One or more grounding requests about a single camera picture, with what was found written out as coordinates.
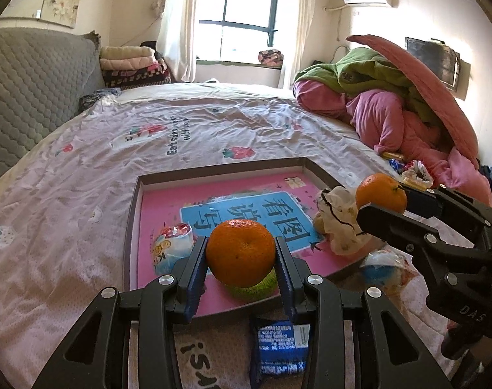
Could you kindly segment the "person's right hand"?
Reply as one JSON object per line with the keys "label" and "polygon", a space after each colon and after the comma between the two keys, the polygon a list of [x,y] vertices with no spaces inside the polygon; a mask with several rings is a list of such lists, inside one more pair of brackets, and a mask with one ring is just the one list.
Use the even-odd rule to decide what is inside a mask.
{"label": "person's right hand", "polygon": [[456,328],[456,327],[458,327],[458,326],[459,326],[459,324],[458,324],[457,322],[455,322],[455,321],[451,321],[451,320],[447,321],[447,324],[446,324],[446,328],[447,328],[448,330],[455,329],[455,328]]}

